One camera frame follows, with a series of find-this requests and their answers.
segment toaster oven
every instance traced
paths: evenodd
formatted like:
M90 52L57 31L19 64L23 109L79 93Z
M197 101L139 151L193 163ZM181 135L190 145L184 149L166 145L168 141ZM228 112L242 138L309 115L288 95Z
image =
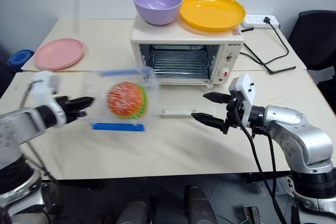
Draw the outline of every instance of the toaster oven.
M153 68L160 84L224 84L243 43L238 27L205 32L188 27L179 18L153 26L137 16L131 33L137 64Z

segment white table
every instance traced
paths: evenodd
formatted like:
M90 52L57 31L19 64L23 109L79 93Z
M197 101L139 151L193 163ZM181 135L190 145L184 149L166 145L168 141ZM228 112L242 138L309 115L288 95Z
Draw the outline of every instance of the white table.
M233 72L228 83L241 73L245 72ZM247 73L256 85L255 105L272 103L301 111L311 124L324 130L336 146L336 118L305 70L274 76L264 71ZM60 75L58 95L80 96L84 73ZM0 114L18 108L32 78L31 72L15 76L0 100ZM192 98L195 104L212 104L202 98L202 94L208 91L203 86L164 86L162 102ZM215 91L228 92L226 85L216 87ZM27 105L33 105L31 98ZM222 117L225 106L215 103L213 106ZM93 131L88 122L81 119L62 129L48 129L32 143L58 179L257 172L251 148L242 131L230 129L229 134L224 135L193 118L156 118L145 133ZM267 139L256 136L255 145L261 166L265 171L271 171ZM277 169L288 170L277 144L275 157Z
M62 71L110 70L115 68L133 68L135 61L130 44L133 20L122 19L81 19L57 21L54 28L43 41L42 45L55 39L74 38L82 41L86 48L84 57L75 65ZM297 70L306 67L290 47L283 34L280 36L290 49L290 54L270 63L272 70L296 66ZM264 61L283 55L285 49L273 30L255 29L243 33L248 46ZM34 57L22 67L27 71L38 71ZM233 71L263 70L264 68L239 55Z

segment pink plate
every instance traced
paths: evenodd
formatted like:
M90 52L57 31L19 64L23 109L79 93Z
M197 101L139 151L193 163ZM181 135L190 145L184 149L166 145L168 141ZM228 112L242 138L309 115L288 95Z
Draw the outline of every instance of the pink plate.
M34 60L38 67L58 70L75 64L83 54L83 44L79 40L57 39L40 47Z

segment power strip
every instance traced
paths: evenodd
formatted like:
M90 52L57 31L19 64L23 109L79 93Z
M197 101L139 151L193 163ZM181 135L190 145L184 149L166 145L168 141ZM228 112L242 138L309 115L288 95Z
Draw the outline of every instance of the power strip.
M244 28L261 28L261 29L272 29L271 26L264 22L264 18L269 17L270 23L274 26L274 28L279 27L279 22L273 15L246 15L243 21Z

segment purple bowl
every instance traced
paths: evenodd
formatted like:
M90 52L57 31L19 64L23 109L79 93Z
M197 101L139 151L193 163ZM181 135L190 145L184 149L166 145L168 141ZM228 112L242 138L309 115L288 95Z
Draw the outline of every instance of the purple bowl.
M181 8L182 0L133 0L140 16L152 25L172 22Z

